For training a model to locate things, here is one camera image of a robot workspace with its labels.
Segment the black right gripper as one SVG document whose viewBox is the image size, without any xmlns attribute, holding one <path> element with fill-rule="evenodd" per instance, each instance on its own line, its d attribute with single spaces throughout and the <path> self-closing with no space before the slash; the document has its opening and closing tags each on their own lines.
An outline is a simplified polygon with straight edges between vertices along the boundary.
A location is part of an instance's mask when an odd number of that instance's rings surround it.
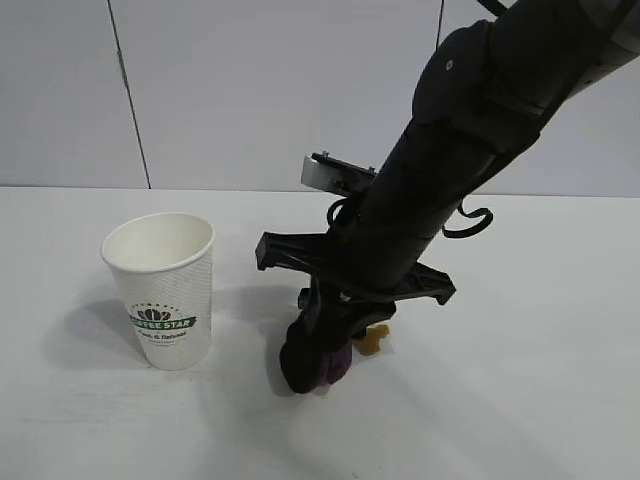
<svg viewBox="0 0 640 480">
<path fill-rule="evenodd" d="M 448 274 L 419 262 L 455 211 L 453 203 L 426 215 L 369 218 L 363 205 L 336 201 L 340 209 L 324 233 L 266 232 L 256 247 L 257 268 L 307 273 L 298 295 L 298 320 L 318 334 L 321 351 L 337 351 L 368 326 L 389 320 L 394 302 L 430 297 L 445 304 L 455 293 Z"/>
</svg>

